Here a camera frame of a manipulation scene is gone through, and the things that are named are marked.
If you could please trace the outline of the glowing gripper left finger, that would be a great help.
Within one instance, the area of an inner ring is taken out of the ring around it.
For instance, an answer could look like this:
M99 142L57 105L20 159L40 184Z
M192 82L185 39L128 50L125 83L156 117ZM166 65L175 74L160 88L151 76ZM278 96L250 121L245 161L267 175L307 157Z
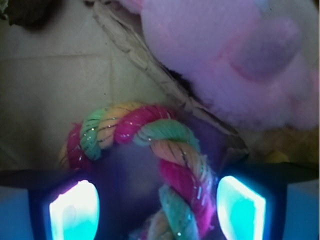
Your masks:
M100 220L96 182L84 170L2 170L2 240L93 240Z

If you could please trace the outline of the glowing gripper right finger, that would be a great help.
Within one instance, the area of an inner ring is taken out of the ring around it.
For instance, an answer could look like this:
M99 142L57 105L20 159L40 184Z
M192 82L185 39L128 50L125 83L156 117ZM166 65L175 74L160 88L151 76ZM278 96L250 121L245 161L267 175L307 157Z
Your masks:
M228 240L318 240L319 167L313 163L237 163L216 191L220 228Z

